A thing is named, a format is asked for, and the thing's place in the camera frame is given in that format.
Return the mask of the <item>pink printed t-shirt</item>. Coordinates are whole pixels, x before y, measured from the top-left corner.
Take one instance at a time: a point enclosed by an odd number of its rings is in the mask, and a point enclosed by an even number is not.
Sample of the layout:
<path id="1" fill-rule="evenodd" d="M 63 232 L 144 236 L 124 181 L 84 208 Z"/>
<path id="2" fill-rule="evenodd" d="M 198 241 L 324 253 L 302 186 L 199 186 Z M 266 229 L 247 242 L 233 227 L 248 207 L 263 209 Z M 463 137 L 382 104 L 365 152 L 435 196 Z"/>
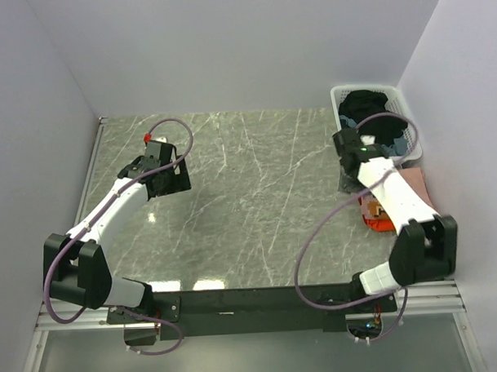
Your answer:
<path id="1" fill-rule="evenodd" d="M 399 173 L 420 199 L 430 207 L 434 207 L 428 195 L 428 190 L 424 181 L 424 173 L 420 168 L 400 169 Z M 378 220 L 390 221 L 387 211 L 371 193 L 359 198 L 358 202 L 362 211 L 362 217 L 367 222 Z"/>

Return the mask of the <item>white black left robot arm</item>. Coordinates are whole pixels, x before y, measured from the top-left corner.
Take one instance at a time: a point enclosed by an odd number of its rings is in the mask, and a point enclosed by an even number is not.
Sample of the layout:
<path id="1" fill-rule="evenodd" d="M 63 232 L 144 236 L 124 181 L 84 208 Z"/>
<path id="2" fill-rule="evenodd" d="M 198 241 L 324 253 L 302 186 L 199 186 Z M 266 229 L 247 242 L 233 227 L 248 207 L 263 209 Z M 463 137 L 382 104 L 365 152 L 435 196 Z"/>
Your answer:
<path id="1" fill-rule="evenodd" d="M 155 310 L 151 286 L 115 277 L 106 254 L 122 226 L 150 199 L 189 189 L 188 169 L 175 145 L 149 141 L 144 154 L 120 170 L 111 190 L 81 223 L 46 239 L 44 299 L 90 309 L 124 306 L 133 320 L 147 321 Z"/>

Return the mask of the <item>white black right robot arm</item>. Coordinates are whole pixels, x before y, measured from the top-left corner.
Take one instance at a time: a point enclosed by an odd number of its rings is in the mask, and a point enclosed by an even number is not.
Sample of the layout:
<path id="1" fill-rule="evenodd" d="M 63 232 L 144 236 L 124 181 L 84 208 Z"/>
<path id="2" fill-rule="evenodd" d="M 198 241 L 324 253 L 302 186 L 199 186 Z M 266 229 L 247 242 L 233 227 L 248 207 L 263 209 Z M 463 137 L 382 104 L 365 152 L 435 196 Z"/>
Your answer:
<path id="1" fill-rule="evenodd" d="M 378 295 L 455 272 L 458 229 L 421 199 L 377 144 L 364 144 L 356 129 L 333 136 L 343 171 L 366 187 L 390 218 L 397 239 L 388 261 L 352 277 L 349 302 L 367 312 Z"/>

